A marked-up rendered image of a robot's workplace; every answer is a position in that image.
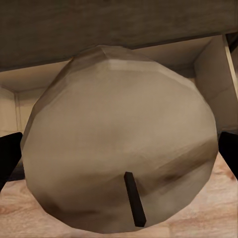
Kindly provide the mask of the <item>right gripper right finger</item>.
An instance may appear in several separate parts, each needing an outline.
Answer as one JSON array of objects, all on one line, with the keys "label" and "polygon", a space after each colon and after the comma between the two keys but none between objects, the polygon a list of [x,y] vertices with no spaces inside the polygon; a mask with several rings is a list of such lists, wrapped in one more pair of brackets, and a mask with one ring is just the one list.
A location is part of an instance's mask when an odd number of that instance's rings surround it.
[{"label": "right gripper right finger", "polygon": [[218,141],[220,154],[238,180],[238,135],[222,132]]}]

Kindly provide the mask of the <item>pillar candle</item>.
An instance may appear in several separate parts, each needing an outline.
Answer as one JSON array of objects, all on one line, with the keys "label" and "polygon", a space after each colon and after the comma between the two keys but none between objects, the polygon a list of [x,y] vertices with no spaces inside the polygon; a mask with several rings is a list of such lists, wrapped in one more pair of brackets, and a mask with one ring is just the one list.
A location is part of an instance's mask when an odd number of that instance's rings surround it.
[{"label": "pillar candle", "polygon": [[136,232],[188,206],[218,152],[193,81],[121,46],[79,52],[33,106],[20,148],[27,189],[74,229]]}]

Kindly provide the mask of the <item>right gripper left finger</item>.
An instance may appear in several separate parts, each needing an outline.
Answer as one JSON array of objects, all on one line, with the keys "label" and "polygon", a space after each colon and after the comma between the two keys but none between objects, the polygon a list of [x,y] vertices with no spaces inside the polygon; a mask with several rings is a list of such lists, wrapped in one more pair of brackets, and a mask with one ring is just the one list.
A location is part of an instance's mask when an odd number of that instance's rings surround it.
[{"label": "right gripper left finger", "polygon": [[22,137],[22,132],[0,137],[0,190],[22,157],[20,148]]}]

